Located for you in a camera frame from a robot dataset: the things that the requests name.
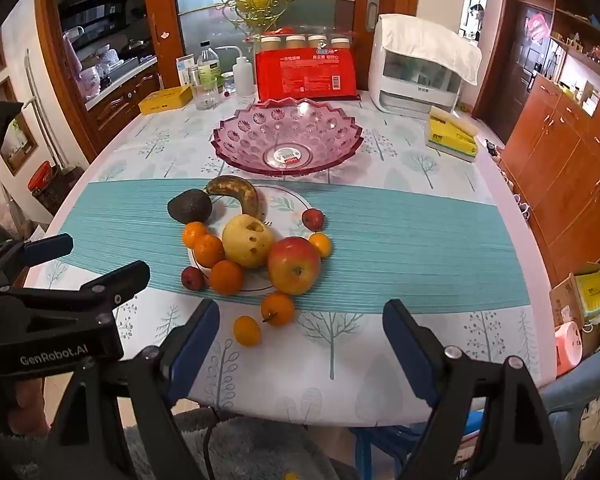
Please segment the orange plate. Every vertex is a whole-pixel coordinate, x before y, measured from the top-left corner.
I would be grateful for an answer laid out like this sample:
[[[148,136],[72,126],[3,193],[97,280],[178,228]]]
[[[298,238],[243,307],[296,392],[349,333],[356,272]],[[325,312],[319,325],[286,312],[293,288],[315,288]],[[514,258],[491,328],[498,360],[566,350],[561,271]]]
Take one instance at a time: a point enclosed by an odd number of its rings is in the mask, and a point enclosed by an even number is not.
[[[222,296],[234,296],[242,290],[244,271],[242,267],[230,260],[221,260],[212,266],[209,275],[209,286]]]

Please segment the orange with stem front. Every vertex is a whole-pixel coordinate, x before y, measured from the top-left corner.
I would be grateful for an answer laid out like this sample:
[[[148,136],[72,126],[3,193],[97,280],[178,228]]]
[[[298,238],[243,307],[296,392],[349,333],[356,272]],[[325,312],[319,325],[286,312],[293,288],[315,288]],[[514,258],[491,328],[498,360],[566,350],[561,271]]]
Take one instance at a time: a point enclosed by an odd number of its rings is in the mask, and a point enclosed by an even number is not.
[[[294,320],[294,300],[282,292],[272,292],[260,304],[262,322],[274,327],[282,327]]]

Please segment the yellow pear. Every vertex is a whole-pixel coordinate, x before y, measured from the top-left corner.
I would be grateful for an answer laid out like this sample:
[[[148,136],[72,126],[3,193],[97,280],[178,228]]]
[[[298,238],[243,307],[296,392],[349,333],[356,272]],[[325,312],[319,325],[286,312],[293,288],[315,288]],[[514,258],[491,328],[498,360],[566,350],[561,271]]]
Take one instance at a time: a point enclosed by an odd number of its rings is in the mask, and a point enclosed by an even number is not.
[[[224,226],[221,240],[225,257],[245,269],[265,266],[275,236],[268,226],[249,214],[240,214]]]

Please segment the red yellow apple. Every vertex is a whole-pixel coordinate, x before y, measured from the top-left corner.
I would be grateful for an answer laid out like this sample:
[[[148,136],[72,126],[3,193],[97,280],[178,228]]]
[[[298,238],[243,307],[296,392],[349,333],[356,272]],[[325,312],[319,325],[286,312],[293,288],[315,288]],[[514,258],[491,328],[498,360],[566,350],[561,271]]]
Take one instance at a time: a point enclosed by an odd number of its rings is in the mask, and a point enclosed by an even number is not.
[[[305,238],[290,236],[268,252],[268,278],[279,292],[300,296],[310,290],[321,273],[321,256]]]

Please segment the brown spotted banana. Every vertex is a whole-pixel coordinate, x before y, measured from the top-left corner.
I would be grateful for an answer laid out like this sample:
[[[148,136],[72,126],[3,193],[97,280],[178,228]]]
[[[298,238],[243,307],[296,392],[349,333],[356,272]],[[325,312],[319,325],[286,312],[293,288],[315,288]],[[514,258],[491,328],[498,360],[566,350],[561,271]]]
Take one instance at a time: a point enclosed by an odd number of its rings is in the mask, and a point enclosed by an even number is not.
[[[259,195],[249,181],[236,176],[219,176],[209,181],[204,190],[209,195],[236,198],[243,214],[260,218]]]

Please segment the small yellow orange front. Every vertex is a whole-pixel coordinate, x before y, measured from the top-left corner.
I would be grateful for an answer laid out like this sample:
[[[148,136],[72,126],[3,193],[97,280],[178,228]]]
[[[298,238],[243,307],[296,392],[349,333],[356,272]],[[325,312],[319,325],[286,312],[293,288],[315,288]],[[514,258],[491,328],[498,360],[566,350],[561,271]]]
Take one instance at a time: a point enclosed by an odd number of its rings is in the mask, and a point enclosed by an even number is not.
[[[238,344],[247,348],[258,346],[262,340],[260,324],[249,315],[235,318],[233,334]]]

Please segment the small orange right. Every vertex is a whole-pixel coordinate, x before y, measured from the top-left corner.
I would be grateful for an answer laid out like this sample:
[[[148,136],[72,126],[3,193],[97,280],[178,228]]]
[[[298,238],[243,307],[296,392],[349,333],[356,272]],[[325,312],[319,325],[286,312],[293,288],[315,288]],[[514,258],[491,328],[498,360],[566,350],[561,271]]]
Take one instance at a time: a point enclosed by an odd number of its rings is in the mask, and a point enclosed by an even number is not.
[[[326,234],[315,232],[310,235],[309,242],[322,258],[328,258],[332,254],[332,241]]]

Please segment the red lychee right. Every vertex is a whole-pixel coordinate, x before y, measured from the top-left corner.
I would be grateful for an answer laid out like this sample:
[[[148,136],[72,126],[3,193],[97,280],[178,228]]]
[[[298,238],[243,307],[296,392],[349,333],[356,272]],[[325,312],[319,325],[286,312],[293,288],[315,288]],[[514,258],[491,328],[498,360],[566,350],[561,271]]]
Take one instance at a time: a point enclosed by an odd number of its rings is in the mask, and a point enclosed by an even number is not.
[[[309,208],[302,212],[302,224],[312,232],[320,232],[324,228],[325,215],[316,208]]]

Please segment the cardboard box on floor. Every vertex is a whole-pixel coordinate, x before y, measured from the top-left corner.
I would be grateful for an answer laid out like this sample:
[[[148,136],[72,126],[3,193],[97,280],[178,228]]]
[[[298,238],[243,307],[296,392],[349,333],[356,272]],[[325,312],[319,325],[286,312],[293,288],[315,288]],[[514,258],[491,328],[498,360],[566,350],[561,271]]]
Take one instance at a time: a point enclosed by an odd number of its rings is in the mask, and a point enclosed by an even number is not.
[[[575,322],[580,330],[583,356],[600,345],[600,263],[587,263],[570,273],[550,291],[555,328]]]

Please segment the clear glass cup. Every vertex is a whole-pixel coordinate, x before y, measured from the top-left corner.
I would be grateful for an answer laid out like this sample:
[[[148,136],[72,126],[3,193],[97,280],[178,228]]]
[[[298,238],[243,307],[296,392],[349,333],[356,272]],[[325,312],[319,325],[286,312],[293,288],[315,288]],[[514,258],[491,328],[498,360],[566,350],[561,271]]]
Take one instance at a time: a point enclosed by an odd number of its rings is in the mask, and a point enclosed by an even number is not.
[[[211,76],[197,82],[195,106],[197,110],[213,110],[219,103],[218,80]]]

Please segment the yellow tissue box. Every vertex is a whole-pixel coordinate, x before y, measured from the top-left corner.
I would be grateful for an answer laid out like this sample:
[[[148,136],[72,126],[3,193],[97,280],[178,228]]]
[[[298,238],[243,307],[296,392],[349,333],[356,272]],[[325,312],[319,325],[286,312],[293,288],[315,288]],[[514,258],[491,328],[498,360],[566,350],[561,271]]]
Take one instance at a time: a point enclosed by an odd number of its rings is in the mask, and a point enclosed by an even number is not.
[[[478,129],[441,108],[430,107],[425,133],[426,145],[439,152],[473,162],[478,154]]]

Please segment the pink glass fruit bowl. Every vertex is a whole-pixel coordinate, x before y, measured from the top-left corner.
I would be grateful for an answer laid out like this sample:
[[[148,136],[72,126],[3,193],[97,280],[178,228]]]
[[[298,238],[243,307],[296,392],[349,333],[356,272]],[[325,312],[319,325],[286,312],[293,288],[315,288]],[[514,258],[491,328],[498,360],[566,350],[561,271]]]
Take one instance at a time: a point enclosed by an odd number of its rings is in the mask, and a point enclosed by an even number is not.
[[[214,128],[215,155],[234,168],[268,177],[302,177],[334,168],[358,151],[363,128],[327,102],[253,103]]]

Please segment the white squeeze bottle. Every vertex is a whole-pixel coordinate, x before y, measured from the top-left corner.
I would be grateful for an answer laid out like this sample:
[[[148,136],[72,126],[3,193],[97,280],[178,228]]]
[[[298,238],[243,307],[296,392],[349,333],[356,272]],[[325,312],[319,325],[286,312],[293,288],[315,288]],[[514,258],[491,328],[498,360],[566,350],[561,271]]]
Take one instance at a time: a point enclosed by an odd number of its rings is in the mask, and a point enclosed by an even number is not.
[[[245,56],[238,56],[233,65],[234,83],[236,93],[241,98],[249,98],[256,92],[254,83],[253,67]]]

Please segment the red paper cup package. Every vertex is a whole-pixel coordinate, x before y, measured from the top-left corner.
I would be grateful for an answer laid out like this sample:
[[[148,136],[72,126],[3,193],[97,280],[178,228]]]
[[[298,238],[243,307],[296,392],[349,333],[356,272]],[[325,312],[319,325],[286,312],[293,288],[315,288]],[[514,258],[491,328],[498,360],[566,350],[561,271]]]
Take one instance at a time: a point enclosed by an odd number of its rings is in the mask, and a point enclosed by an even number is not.
[[[358,97],[353,56],[344,49],[279,49],[256,54],[259,99],[346,100]]]

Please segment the white cloth on appliance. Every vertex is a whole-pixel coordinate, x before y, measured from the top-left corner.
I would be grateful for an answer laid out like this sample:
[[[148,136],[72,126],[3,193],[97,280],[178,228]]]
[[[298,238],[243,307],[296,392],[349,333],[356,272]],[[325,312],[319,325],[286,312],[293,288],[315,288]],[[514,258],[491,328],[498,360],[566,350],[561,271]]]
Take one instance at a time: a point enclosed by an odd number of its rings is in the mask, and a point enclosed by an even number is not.
[[[419,58],[452,70],[475,86],[482,60],[480,49],[444,26],[405,14],[381,14],[381,45],[388,52]]]

